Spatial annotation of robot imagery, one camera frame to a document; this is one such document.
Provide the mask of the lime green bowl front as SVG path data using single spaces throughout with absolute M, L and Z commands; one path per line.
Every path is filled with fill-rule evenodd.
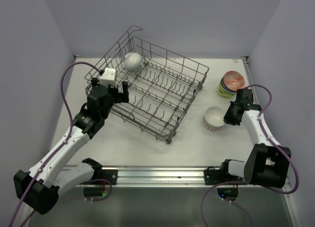
M 224 97 L 224 98 L 232 98 L 233 96 L 235 96 L 235 94 L 232 94 L 232 95 L 230 95 L 230 96 L 225 96 L 225 95 L 221 94 L 220 92 L 219 92 L 219 95 L 220 95 L 221 97 Z

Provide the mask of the lime green bowl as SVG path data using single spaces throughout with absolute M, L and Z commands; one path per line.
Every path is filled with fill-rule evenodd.
M 227 94 L 221 87 L 221 84 L 219 84 L 219 92 L 225 96 L 230 96 L 230 94 Z
M 219 95 L 220 95 L 221 97 L 224 97 L 224 98 L 232 98 L 233 96 L 235 96 L 235 94 L 232 94 L 232 95 L 230 95 L 230 96 L 225 96 L 225 95 L 221 94 L 220 92 L 219 92 Z

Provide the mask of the blue zigzag pattern bowl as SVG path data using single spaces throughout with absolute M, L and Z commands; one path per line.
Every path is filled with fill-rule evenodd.
M 245 79 L 242 74 L 237 71 L 228 71 L 223 76 L 223 84 L 230 91 L 237 91 L 243 89 L 245 86 Z

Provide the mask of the red lattice pattern bowl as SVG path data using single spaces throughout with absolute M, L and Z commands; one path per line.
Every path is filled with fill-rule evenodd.
M 227 92 L 232 93 L 232 94 L 237 93 L 237 91 L 234 91 L 234 90 L 229 89 L 229 88 L 224 84 L 223 78 L 221 79 L 220 84 L 221 84 L 221 87 L 222 87 L 224 90 L 226 90 Z

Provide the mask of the white bowl with dark stripes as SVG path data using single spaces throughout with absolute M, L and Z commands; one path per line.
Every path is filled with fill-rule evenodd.
M 206 120 L 205 115 L 203 116 L 203 122 L 204 122 L 205 127 L 209 130 L 212 130 L 212 131 L 217 131 L 217 130 L 220 130 L 222 128 L 222 127 L 213 127 L 211 124 L 209 124 Z

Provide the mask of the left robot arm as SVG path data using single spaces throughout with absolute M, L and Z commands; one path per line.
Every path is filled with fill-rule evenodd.
M 87 144 L 104 126 L 115 103 L 128 103 L 128 83 L 118 88 L 101 85 L 97 78 L 92 79 L 92 89 L 87 101 L 74 117 L 64 137 L 44 158 L 27 172 L 19 170 L 13 177 L 17 197 L 41 215 L 48 213 L 57 203 L 59 196 L 74 186 L 101 181 L 101 165 L 84 159 L 64 177 L 60 172 L 76 152 Z

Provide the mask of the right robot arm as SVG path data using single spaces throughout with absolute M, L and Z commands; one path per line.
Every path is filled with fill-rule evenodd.
M 286 181 L 291 151 L 278 142 L 271 142 L 272 135 L 263 118 L 262 108 L 255 104 L 250 89 L 237 91 L 235 101 L 223 117 L 226 124 L 244 125 L 253 144 L 247 161 L 225 160 L 219 172 L 220 180 L 232 183 L 237 177 L 252 185 L 282 188 Z

